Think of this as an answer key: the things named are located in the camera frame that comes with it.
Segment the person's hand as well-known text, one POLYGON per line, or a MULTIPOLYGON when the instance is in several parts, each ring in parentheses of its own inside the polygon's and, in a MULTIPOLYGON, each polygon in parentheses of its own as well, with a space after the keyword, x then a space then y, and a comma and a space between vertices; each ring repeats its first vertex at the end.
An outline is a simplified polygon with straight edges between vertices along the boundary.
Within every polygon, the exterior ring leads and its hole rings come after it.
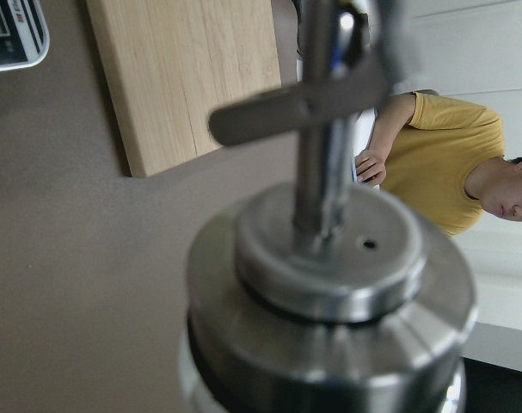
POLYGON ((363 153, 355 158, 357 182, 377 186, 386 177, 384 159, 378 154, 363 153))

